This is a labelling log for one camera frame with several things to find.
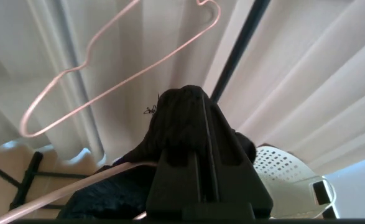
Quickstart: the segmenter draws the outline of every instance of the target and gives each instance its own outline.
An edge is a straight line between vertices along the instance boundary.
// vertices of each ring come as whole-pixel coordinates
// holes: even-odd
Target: white wall
[[[340,218],[365,218],[365,160],[326,178],[335,186]]]

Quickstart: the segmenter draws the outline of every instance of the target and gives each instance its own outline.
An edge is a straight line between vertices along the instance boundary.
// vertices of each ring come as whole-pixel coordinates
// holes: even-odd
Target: black metal rack
[[[84,179],[88,177],[88,175],[81,175],[81,174],[63,174],[57,172],[42,172],[39,171],[39,165],[41,160],[43,159],[43,154],[41,152],[35,152],[33,154],[32,159],[30,160],[30,164],[25,171],[25,176],[21,183],[15,180],[13,177],[5,173],[0,169],[0,177],[4,180],[8,181],[13,186],[17,187],[18,191],[14,197],[14,200],[9,204],[9,209],[12,210],[17,208],[26,201],[26,195],[29,192],[30,186],[33,183],[35,176],[41,177],[61,177],[61,178],[75,178],[75,179]],[[61,209],[63,205],[46,205],[42,208],[46,209]]]

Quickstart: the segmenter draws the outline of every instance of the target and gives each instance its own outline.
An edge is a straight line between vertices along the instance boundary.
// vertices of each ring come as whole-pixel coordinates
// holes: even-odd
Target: white plastic basket
[[[287,152],[270,146],[258,147],[253,165],[274,201],[270,214],[273,218],[316,218],[335,202],[334,187]],[[313,184],[319,181],[331,190],[331,203],[317,203]]]

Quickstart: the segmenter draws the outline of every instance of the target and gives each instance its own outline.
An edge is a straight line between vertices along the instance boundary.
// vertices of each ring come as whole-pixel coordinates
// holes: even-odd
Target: white curtain
[[[33,149],[51,144],[61,159],[84,148],[96,161],[121,157],[144,137],[151,115],[143,112],[156,104],[157,94],[187,84],[215,86],[252,5],[218,1],[219,23],[187,48],[45,134],[21,139],[19,121],[32,100],[56,74],[84,61],[89,40],[128,2],[0,0],[0,144],[22,141]],[[215,16],[211,3],[141,1],[100,38],[89,66],[66,75],[44,98],[29,132],[158,61]]]
[[[365,1],[271,1],[219,105],[320,174],[365,159]]]

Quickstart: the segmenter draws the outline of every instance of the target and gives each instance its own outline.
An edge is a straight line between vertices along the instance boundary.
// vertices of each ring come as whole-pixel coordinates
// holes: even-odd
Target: curtain
[[[319,174],[365,159],[365,1],[271,1],[219,105]]]
[[[214,88],[252,5],[218,1],[219,23],[177,55],[45,134],[21,138],[19,121],[30,103],[56,74],[84,61],[89,40],[128,2],[0,0],[0,145],[51,145],[61,159],[87,150],[96,161],[121,157],[144,137],[151,115],[143,112],[158,94],[187,84]],[[215,13],[195,0],[141,1],[95,44],[88,67],[65,75],[43,99],[29,132],[160,60],[209,26]]]

